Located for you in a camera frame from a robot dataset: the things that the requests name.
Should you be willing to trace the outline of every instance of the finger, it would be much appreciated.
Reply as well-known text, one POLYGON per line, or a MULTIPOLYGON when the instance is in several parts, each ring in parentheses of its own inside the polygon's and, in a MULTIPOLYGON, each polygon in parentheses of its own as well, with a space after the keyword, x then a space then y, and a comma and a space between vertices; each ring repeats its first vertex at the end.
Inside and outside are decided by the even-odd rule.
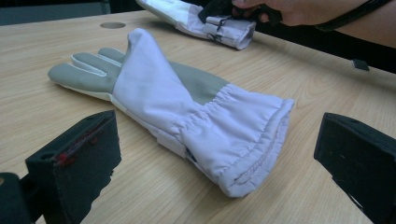
POLYGON ((77 53, 72 55, 73 65, 81 69, 95 73, 98 76, 116 77, 120 73, 120 67, 105 61, 90 53, 77 53))
POLYGON ((255 7, 264 3, 264 0, 233 0, 233 5, 240 8, 255 7))
POLYGON ((101 77, 72 64, 63 63, 49 70, 49 79, 66 88, 107 100, 99 95, 111 93, 117 77, 101 77))
POLYGON ((262 13, 262 14, 259 15, 259 20, 260 20, 260 22, 268 22, 268 21, 270 21, 268 15, 265 14, 265 13, 262 13))
POLYGON ((125 58, 125 54, 118 49, 102 48, 98 51, 98 57, 110 63, 114 63, 118 67, 121 67, 125 58))

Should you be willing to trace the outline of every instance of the white fabric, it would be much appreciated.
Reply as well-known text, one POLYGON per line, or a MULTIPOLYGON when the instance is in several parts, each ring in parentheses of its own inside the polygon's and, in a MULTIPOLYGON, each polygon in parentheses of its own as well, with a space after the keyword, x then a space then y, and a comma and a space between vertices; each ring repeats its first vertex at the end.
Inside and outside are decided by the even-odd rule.
POLYGON ((228 196, 256 189, 276 163, 293 101, 228 84, 212 102, 196 104, 149 33, 136 29, 128 38, 117 104, 228 196))
POLYGON ((219 43, 244 49, 250 43, 255 21, 240 21, 228 19, 222 24, 212 21, 223 20, 224 17, 206 19, 203 24, 198 13, 202 7, 179 0, 137 0, 141 7, 173 24, 179 31, 204 39, 214 39, 219 43))

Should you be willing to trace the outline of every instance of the glove finger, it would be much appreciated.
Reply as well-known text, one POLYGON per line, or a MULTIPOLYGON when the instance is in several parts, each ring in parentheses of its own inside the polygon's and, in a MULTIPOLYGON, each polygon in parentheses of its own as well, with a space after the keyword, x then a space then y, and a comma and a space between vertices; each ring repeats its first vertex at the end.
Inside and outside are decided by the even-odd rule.
POLYGON ((73 65, 95 73, 98 76, 117 77, 120 73, 120 67, 113 63, 107 62, 96 55, 90 53, 77 53, 72 55, 73 65))
POLYGON ((109 100, 117 76, 105 76, 81 69, 69 63, 62 63, 49 70, 49 79, 66 88, 91 96, 109 100))
POLYGON ((125 54, 118 49, 102 48, 98 51, 98 57, 107 62, 113 63, 118 67, 122 67, 125 54))

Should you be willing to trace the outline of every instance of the black strap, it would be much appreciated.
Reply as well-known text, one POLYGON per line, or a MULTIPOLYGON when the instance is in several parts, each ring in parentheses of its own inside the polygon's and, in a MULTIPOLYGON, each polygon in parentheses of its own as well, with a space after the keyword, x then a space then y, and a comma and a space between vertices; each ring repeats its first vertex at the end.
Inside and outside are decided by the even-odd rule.
POLYGON ((390 1, 391 0, 369 0, 359 7, 348 11, 346 14, 341 15, 331 21, 316 25, 315 27, 323 32, 333 31, 337 28, 340 28, 341 26, 347 25, 348 23, 359 19, 366 14, 369 14, 370 12, 384 6, 390 1))

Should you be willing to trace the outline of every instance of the glove cuff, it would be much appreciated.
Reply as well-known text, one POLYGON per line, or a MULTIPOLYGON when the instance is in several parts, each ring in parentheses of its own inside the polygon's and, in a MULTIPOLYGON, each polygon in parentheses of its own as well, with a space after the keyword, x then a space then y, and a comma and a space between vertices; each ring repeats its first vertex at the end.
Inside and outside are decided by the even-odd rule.
POLYGON ((255 190, 273 169, 289 125, 291 99, 228 84, 180 131, 189 158, 230 197, 255 190))

